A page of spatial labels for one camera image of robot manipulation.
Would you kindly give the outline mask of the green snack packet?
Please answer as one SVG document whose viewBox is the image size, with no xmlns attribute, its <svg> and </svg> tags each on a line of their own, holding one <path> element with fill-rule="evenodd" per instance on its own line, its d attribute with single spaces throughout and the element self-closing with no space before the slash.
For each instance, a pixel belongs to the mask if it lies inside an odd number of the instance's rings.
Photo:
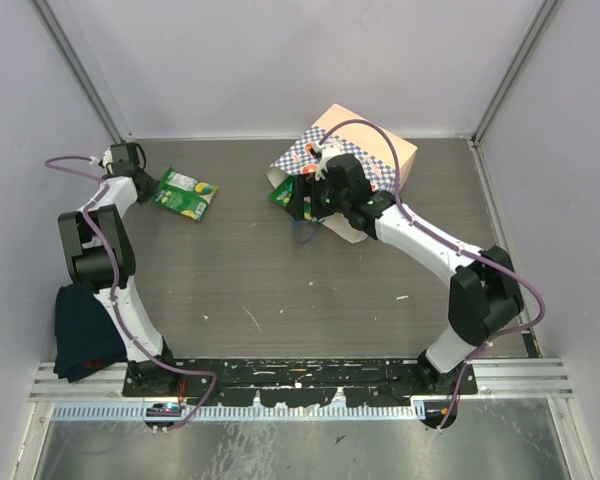
<svg viewBox="0 0 600 480">
<path fill-rule="evenodd" d="M 168 168 L 159 181 L 154 203 L 200 222 L 218 192 L 216 185 Z"/>
<path fill-rule="evenodd" d="M 302 175 L 288 176 L 268 195 L 274 204 L 297 221 L 313 221 L 314 215 L 309 196 L 309 181 Z"/>
</svg>

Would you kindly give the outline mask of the checkered paper bag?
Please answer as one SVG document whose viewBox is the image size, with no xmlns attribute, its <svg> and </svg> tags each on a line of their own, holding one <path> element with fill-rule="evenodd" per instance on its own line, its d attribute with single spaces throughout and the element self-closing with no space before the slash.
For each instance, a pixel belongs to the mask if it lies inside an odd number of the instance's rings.
<svg viewBox="0 0 600 480">
<path fill-rule="evenodd" d="M 407 252 L 425 243 L 418 218 L 404 214 L 406 206 L 396 197 L 416 155 L 413 144 L 334 105 L 271 164 L 268 178 L 274 188 L 288 176 L 303 174 L 313 160 L 305 150 L 310 142 L 329 142 L 343 151 L 329 161 L 327 174 L 349 176 L 352 206 L 347 216 L 335 213 L 322 220 L 297 221 L 288 214 L 295 223 L 323 225 L 351 243 L 373 238 Z"/>
</svg>

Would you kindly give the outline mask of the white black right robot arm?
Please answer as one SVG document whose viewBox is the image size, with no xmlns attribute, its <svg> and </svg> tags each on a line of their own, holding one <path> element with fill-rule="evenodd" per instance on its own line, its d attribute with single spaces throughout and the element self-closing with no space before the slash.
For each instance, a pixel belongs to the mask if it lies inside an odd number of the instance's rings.
<svg viewBox="0 0 600 480">
<path fill-rule="evenodd" d="M 296 220 L 344 219 L 369 238 L 407 254 L 449 290 L 448 327 L 417 359 L 424 390 L 439 394 L 469 355 L 501 331 L 524 308 L 509 254 L 481 249 L 408 212 L 394 194 L 374 190 L 359 160 L 310 145 L 313 172 L 293 176 L 286 211 Z"/>
</svg>

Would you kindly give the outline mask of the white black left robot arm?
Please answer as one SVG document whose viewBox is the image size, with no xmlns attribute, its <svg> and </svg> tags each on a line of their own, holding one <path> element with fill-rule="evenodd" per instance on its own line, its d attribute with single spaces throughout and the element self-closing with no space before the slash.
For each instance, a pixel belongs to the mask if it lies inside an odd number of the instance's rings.
<svg viewBox="0 0 600 480">
<path fill-rule="evenodd" d="M 136 142 L 114 144 L 89 161 L 103 171 L 93 178 L 96 193 L 58 218 L 71 282 L 55 301 L 54 372 L 77 382 L 123 362 L 127 387 L 171 395 L 180 372 L 140 299 L 135 254 L 123 223 L 132 205 L 152 199 L 158 183 L 147 173 L 146 154 Z"/>
</svg>

